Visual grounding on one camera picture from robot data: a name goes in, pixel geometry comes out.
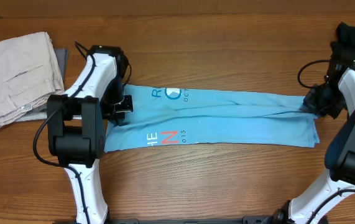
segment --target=wire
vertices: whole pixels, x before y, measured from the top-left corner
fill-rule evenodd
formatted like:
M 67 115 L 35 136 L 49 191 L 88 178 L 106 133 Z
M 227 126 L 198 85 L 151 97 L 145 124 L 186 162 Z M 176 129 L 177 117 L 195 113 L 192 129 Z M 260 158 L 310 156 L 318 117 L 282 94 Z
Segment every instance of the wire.
M 123 87 L 125 87 L 129 83 L 130 77 L 132 76 L 132 65 L 129 63 L 128 66 L 130 68 L 130 73 L 129 73 L 129 76 L 127 77 L 125 83 L 123 83 L 123 85 L 122 85 Z
M 83 52 L 80 50 L 80 48 L 82 48 L 83 50 L 86 51 L 86 53 L 88 53 L 88 49 L 86 49 L 84 46 L 82 46 L 81 44 L 79 44 L 78 42 L 75 42 L 75 47 L 79 50 L 79 52 L 82 54 L 82 56 L 86 58 L 86 56 L 83 54 Z M 86 84 L 86 82 L 89 80 L 91 74 L 94 72 L 95 70 L 95 67 L 96 67 L 96 60 L 95 58 L 93 57 L 93 54 L 88 54 L 90 57 L 91 57 L 91 60 L 92 60 L 92 64 L 91 64 L 91 69 L 89 71 L 89 74 L 86 76 L 86 78 L 83 80 L 82 84 L 78 86 L 78 88 L 76 89 L 76 91 L 68 97 L 67 100 L 65 100 L 63 102 L 63 104 L 61 105 L 61 107 L 57 110 L 55 110 L 51 115 L 49 115 L 46 120 L 42 123 L 42 125 L 40 125 L 38 131 L 36 132 L 35 134 L 35 137 L 34 137 L 34 142 L 33 142 L 33 150 L 34 150 L 34 154 L 35 154 L 35 157 L 40 161 L 40 162 L 43 162 L 44 164 L 47 164 L 47 165 L 50 165 L 50 166 L 55 166 L 55 167 L 63 167 L 63 168 L 66 168 L 66 169 L 69 169 L 70 171 L 72 171 L 74 174 L 75 174 L 75 178 L 78 179 L 78 183 L 79 183 L 79 188 L 80 188 L 80 195 L 81 195 L 81 199 L 82 199 L 82 206 L 83 206 L 83 211 L 86 215 L 86 221 L 87 221 L 87 224 L 90 224 L 90 218 L 89 218 L 89 213 L 87 211 L 87 207 L 86 207 L 86 202 L 85 202 L 85 195 L 84 195 L 84 192 L 83 192 L 83 185 L 82 185 L 82 181 L 81 181 L 81 178 L 80 178 L 80 174 L 78 173 L 78 171 L 76 171 L 73 167 L 70 167 L 70 166 L 61 166 L 60 164 L 57 164 L 55 162 L 50 162 L 50 161 L 47 161 L 45 159 L 43 159 L 39 153 L 38 153 L 38 150 L 37 150 L 37 141 L 38 141 L 38 138 L 41 134 L 41 132 L 43 131 L 43 129 L 46 127 L 47 123 L 50 121 L 50 119 L 52 119 L 52 117 L 57 113 L 59 112 L 72 98 L 74 98 L 77 94 L 79 94 L 79 92 L 82 90 L 82 88 L 84 87 L 84 85 Z
M 297 73 L 297 81 L 299 82 L 299 84 L 304 87 L 304 88 L 309 88 L 309 89 L 314 89 L 314 88 L 321 88 L 324 84 L 322 85 L 319 85 L 319 86 L 308 86 L 308 85 L 305 85 L 302 83 L 302 81 L 300 80 L 300 75 L 302 74 L 302 71 L 304 71 L 304 69 L 306 69 L 307 67 L 309 67 L 310 65 L 314 65 L 316 63 L 337 63 L 339 65 L 342 65 L 342 66 L 345 66 L 345 67 L 348 67 L 350 68 L 351 70 L 355 71 L 355 66 L 354 65 L 348 65 L 346 63 L 343 63 L 343 62 L 339 62 L 339 61 L 335 61 L 335 60 L 315 60 L 313 62 L 310 62 L 310 63 L 307 63 L 306 65 L 304 65 L 300 70 L 299 72 Z
M 318 206 L 318 208 L 316 208 L 316 210 L 313 212 L 313 215 L 310 217 L 310 219 L 306 222 L 306 224 L 310 224 L 313 219 L 315 218 L 316 214 L 318 212 L 320 212 L 320 210 L 328 203 L 330 202 L 332 199 L 334 199 L 335 197 L 337 197 L 338 195 L 341 197 L 341 194 L 346 193 L 346 192 L 353 192 L 355 193 L 355 189 L 343 189 L 343 190 L 338 190 L 337 192 L 335 192 L 333 195 L 329 196 L 325 201 L 323 201 L 321 203 L 320 206 Z

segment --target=black cable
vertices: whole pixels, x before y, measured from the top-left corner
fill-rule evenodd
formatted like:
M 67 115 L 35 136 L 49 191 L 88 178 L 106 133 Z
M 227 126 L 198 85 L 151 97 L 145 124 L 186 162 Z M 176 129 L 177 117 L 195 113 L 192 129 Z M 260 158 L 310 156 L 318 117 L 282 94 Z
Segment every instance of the black cable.
M 130 63 L 129 63 L 128 66 L 130 68 L 130 73 L 129 73 L 129 76 L 127 77 L 125 83 L 123 83 L 123 87 L 125 87 L 129 83 L 130 77 L 132 76 L 132 65 L 130 65 Z
M 354 192 L 355 193 L 355 189 L 343 189 L 343 190 L 338 190 L 337 192 L 335 192 L 333 195 L 329 196 L 325 201 L 323 201 L 321 203 L 320 206 L 318 206 L 318 208 L 316 208 L 316 210 L 313 212 L 313 215 L 310 217 L 310 219 L 306 222 L 306 224 L 310 224 L 311 221 L 313 221 L 313 219 L 315 218 L 316 214 L 318 212 L 320 212 L 320 210 L 328 203 L 330 202 L 332 199 L 334 199 L 336 196 L 340 196 L 341 197 L 341 194 L 343 193 L 346 193 L 346 192 Z
M 297 81 L 299 82 L 299 84 L 304 87 L 304 88 L 309 88 L 309 89 L 314 89 L 314 88 L 321 88 L 324 84 L 322 85 L 319 85 L 319 86 L 308 86 L 308 85 L 305 85 L 302 83 L 302 81 L 300 80 L 300 75 L 302 74 L 302 71 L 304 71 L 304 69 L 306 69 L 307 67 L 309 67 L 310 65 L 313 65 L 313 64 L 316 64 L 316 63 L 336 63 L 336 64 L 339 64 L 339 65 L 342 65 L 342 66 L 345 66 L 345 67 L 348 67 L 350 68 L 351 70 L 355 71 L 355 66 L 354 65 L 348 65 L 346 63 L 343 63 L 343 62 L 339 62 L 339 61 L 335 61 L 335 60 L 316 60 L 316 61 L 313 61 L 313 62 L 310 62 L 308 64 L 306 64 L 305 66 L 303 66 L 299 72 L 297 73 Z
M 82 46 L 81 44 L 79 44 L 78 42 L 75 42 L 75 46 L 76 48 L 79 50 L 79 52 L 81 52 L 82 56 L 86 59 L 86 56 L 83 54 L 83 52 L 80 50 L 80 48 L 82 48 L 83 50 L 86 51 L 86 53 L 88 52 L 88 49 L 86 49 L 84 46 Z M 55 110 L 51 115 L 49 115 L 46 120 L 42 123 L 42 125 L 40 125 L 38 131 L 36 132 L 35 134 L 35 137 L 34 137 L 34 142 L 33 142 L 33 150 L 34 150 L 34 154 L 35 154 L 35 157 L 40 161 L 40 162 L 43 162 L 44 164 L 47 164 L 47 165 L 50 165 L 50 166 L 55 166 L 55 167 L 63 167 L 63 168 L 66 168 L 66 169 L 69 169 L 70 171 L 72 171 L 74 174 L 75 174 L 75 178 L 78 179 L 78 183 L 79 183 L 79 188 L 80 188 L 80 195 L 81 195 L 81 199 L 82 199 L 82 206 L 83 206 L 83 211 L 86 215 L 86 220 L 87 220 L 87 223 L 90 224 L 90 218 L 89 218 L 89 213 L 87 211 L 87 207 L 86 207 L 86 202 L 85 202 L 85 195 L 84 195 L 84 192 L 83 192 L 83 185 L 82 185 L 82 181 L 81 181 L 81 178 L 80 178 L 80 174 L 78 173 L 78 171 L 76 171 L 73 167 L 70 167 L 70 166 L 61 166 L 60 164 L 57 164 L 55 162 L 50 162 L 50 161 L 46 161 L 45 159 L 43 159 L 39 153 L 38 153 L 38 150 L 37 150 L 37 141 L 38 141 L 38 138 L 41 134 L 41 132 L 43 131 L 43 129 L 46 127 L 48 121 L 50 121 L 50 119 L 52 119 L 52 117 L 58 112 L 60 111 L 66 104 L 69 100 L 71 100 L 72 98 L 74 98 L 77 94 L 79 94 L 79 92 L 82 90 L 82 88 L 84 87 L 84 85 L 86 84 L 86 82 L 89 80 L 91 74 L 94 72 L 95 70 L 95 66 L 96 66 L 96 60 L 95 58 L 93 57 L 93 54 L 89 54 L 89 56 L 91 57 L 91 60 L 92 60 L 92 65 L 91 65 L 91 69 L 89 71 L 89 74 L 86 76 L 86 78 L 83 80 L 82 84 L 78 86 L 78 88 L 76 89 L 76 91 L 70 96 L 68 97 L 67 100 L 65 100 L 62 104 L 62 106 Z

